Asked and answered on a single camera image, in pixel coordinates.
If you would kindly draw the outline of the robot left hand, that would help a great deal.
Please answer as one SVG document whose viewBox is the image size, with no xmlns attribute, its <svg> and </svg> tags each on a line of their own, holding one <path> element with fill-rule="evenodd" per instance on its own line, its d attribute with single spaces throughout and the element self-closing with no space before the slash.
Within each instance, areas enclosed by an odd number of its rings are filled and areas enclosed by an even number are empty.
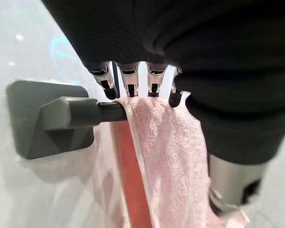
<svg viewBox="0 0 285 228">
<path fill-rule="evenodd" d="M 209 202 L 223 216 L 258 192 L 285 136 L 285 0 L 46 0 L 88 70 L 179 66 L 204 133 Z"/>
</svg>

